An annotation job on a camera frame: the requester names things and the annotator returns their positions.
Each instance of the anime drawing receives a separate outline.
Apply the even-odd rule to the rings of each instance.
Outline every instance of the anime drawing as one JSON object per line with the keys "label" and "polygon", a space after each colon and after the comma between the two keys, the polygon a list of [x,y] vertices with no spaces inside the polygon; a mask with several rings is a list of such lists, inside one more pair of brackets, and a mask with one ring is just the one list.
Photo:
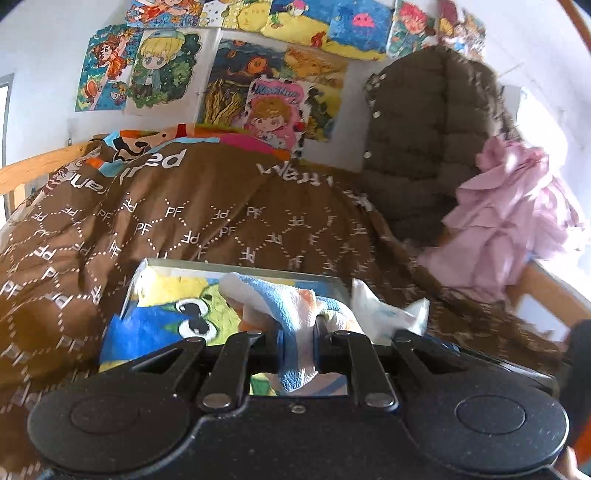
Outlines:
{"label": "anime drawing", "polygon": [[131,27],[196,27],[202,9],[203,0],[132,0],[125,20]]}
{"label": "anime drawing", "polygon": [[274,148],[301,155],[303,133],[310,116],[304,103],[307,85],[261,77],[248,92],[244,128]]}
{"label": "anime drawing", "polygon": [[261,75],[279,78],[284,53],[240,40],[220,42],[207,81],[201,121],[240,126],[248,88]]}
{"label": "anime drawing", "polygon": [[183,98],[201,46],[198,33],[147,31],[128,88],[135,106],[151,108]]}
{"label": "anime drawing", "polygon": [[439,8],[441,42],[471,60],[482,60],[484,24],[467,10],[459,9],[452,0],[441,0]]}
{"label": "anime drawing", "polygon": [[336,0],[274,0],[263,35],[290,43],[321,47]]}
{"label": "anime drawing", "polygon": [[388,40],[388,56],[394,60],[437,43],[435,18],[419,7],[400,2]]}
{"label": "anime drawing", "polygon": [[306,105],[310,107],[310,118],[305,137],[319,142],[330,140],[340,104],[340,90],[324,85],[312,86],[306,99]]}
{"label": "anime drawing", "polygon": [[90,39],[80,75],[76,111],[121,110],[125,85],[137,55],[142,31],[111,25]]}
{"label": "anime drawing", "polygon": [[375,0],[339,0],[335,11],[328,33],[330,40],[361,52],[386,52],[392,26],[392,12],[388,7]]}
{"label": "anime drawing", "polygon": [[281,78],[321,83],[341,89],[349,62],[321,52],[289,47],[285,52]]}

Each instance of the cartoon drawing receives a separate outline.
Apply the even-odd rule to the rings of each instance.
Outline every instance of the cartoon drawing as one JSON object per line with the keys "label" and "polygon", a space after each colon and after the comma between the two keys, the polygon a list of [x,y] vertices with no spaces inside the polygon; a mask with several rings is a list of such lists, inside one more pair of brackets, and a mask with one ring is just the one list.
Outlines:
{"label": "cartoon drawing", "polygon": [[369,13],[355,15],[351,23],[356,27],[375,28],[374,19]]}
{"label": "cartoon drawing", "polygon": [[240,29],[247,32],[258,32],[267,23],[271,9],[271,0],[249,1],[242,0],[230,6],[229,14],[225,18],[223,27]]}
{"label": "cartoon drawing", "polygon": [[220,42],[207,81],[201,121],[237,126],[246,105],[248,88],[261,75],[278,78],[284,54],[273,48],[239,40]]}
{"label": "cartoon drawing", "polygon": [[121,106],[125,103],[127,98],[127,84],[125,82],[117,82],[111,90],[111,98],[115,105]]}
{"label": "cartoon drawing", "polygon": [[340,109],[340,91],[315,85],[308,90],[306,104],[310,107],[306,138],[320,142],[330,140],[335,126],[335,119]]}
{"label": "cartoon drawing", "polygon": [[121,110],[119,97],[138,51],[141,30],[112,25],[99,30],[89,41],[80,75],[76,111]]}
{"label": "cartoon drawing", "polygon": [[322,48],[322,39],[326,36],[326,32],[318,32],[310,39],[310,47]]}
{"label": "cartoon drawing", "polygon": [[310,9],[304,0],[293,0],[292,3],[285,6],[285,11],[292,17],[299,17]]}
{"label": "cartoon drawing", "polygon": [[388,55],[399,59],[435,44],[435,18],[419,7],[400,2],[388,41]]}
{"label": "cartoon drawing", "polygon": [[201,13],[200,27],[221,27],[229,15],[229,7],[238,0],[205,0]]}
{"label": "cartoon drawing", "polygon": [[[241,319],[219,293],[216,280],[211,284],[203,278],[163,277],[158,280],[168,280],[167,283],[172,285],[170,291],[164,295],[162,292],[134,295],[123,318],[113,316],[100,354],[100,371],[184,338],[201,337],[207,345],[223,345],[230,335],[240,331]],[[184,296],[189,291],[194,297]],[[158,303],[159,297],[172,297],[172,300]],[[264,374],[252,377],[250,393],[275,395]]]}
{"label": "cartoon drawing", "polygon": [[132,0],[125,19],[133,27],[196,27],[202,6],[202,0]]}
{"label": "cartoon drawing", "polygon": [[193,75],[201,50],[198,33],[179,30],[147,31],[144,34],[128,96],[137,108],[181,99]]}
{"label": "cartoon drawing", "polygon": [[322,52],[289,47],[285,52],[281,78],[321,83],[342,88],[349,63]]}
{"label": "cartoon drawing", "polygon": [[310,116],[310,106],[304,103],[306,87],[264,76],[254,80],[246,100],[244,128],[274,148],[300,155],[303,132]]}
{"label": "cartoon drawing", "polygon": [[261,33],[289,43],[321,47],[336,0],[274,0]]}
{"label": "cartoon drawing", "polygon": [[324,45],[347,57],[367,58],[367,52],[380,55],[386,52],[388,34],[392,26],[391,10],[375,0],[339,0],[337,14],[330,22],[329,40],[337,45]]}

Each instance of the pink clothing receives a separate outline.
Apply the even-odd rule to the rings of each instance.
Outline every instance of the pink clothing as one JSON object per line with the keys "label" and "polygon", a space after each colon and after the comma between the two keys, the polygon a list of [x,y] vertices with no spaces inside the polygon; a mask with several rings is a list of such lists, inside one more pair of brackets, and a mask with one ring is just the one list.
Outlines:
{"label": "pink clothing", "polygon": [[418,261],[442,285],[491,303],[518,281],[528,252],[551,258],[587,237],[581,207],[541,148],[493,137],[476,165],[482,173],[457,188],[458,206],[443,219],[454,238]]}

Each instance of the wooden bed rail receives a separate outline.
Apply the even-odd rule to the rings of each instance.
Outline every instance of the wooden bed rail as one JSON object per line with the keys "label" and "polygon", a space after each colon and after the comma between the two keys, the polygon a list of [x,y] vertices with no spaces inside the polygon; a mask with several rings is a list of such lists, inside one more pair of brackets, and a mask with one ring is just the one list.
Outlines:
{"label": "wooden bed rail", "polygon": [[60,148],[0,168],[0,194],[8,195],[10,212],[27,197],[25,184],[50,174],[86,153],[88,142]]}

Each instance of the colorful artwork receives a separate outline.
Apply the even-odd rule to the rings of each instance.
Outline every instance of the colorful artwork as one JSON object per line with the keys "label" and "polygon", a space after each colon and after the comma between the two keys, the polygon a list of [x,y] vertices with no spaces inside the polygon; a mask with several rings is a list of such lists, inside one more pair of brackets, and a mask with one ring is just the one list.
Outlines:
{"label": "colorful artwork", "polygon": [[471,60],[482,60],[486,30],[484,24],[452,0],[440,0],[440,41]]}
{"label": "colorful artwork", "polygon": [[[207,345],[223,345],[230,335],[252,329],[220,294],[219,280],[239,270],[272,283],[314,290],[316,295],[346,301],[340,281],[316,275],[226,267],[200,262],[169,263],[145,259],[131,280],[122,311],[113,316],[100,353],[99,371],[155,352],[184,338],[201,337]],[[251,377],[251,395],[275,395],[265,374]]]}
{"label": "colorful artwork", "polygon": [[192,30],[146,31],[127,92],[135,107],[183,98],[201,46],[199,34]]}
{"label": "colorful artwork", "polygon": [[336,0],[273,0],[263,35],[322,48]]}
{"label": "colorful artwork", "polygon": [[394,60],[437,43],[435,18],[419,7],[400,2],[388,40],[388,56]]}
{"label": "colorful artwork", "polygon": [[375,0],[339,0],[324,50],[344,57],[380,59],[386,52],[392,11]]}
{"label": "colorful artwork", "polygon": [[462,11],[464,13],[464,29],[466,30],[467,56],[471,60],[483,60],[486,40],[484,23],[465,8]]}
{"label": "colorful artwork", "polygon": [[313,85],[308,90],[306,99],[306,105],[310,107],[310,117],[305,137],[319,142],[330,140],[340,104],[340,90],[320,84]]}
{"label": "colorful artwork", "polygon": [[86,49],[76,111],[122,110],[127,80],[139,47],[142,31],[111,25],[92,36]]}
{"label": "colorful artwork", "polygon": [[203,0],[132,0],[125,21],[141,28],[196,27],[202,9]]}
{"label": "colorful artwork", "polygon": [[289,47],[285,52],[281,78],[320,83],[341,89],[349,62],[320,52]]}
{"label": "colorful artwork", "polygon": [[283,51],[240,40],[222,40],[207,82],[200,121],[240,126],[248,89],[261,75],[278,78]]}
{"label": "colorful artwork", "polygon": [[239,0],[230,5],[223,27],[231,30],[260,32],[267,24],[271,0]]}
{"label": "colorful artwork", "polygon": [[309,84],[289,80],[254,80],[248,91],[244,128],[273,148],[301,155],[310,116],[305,103]]}

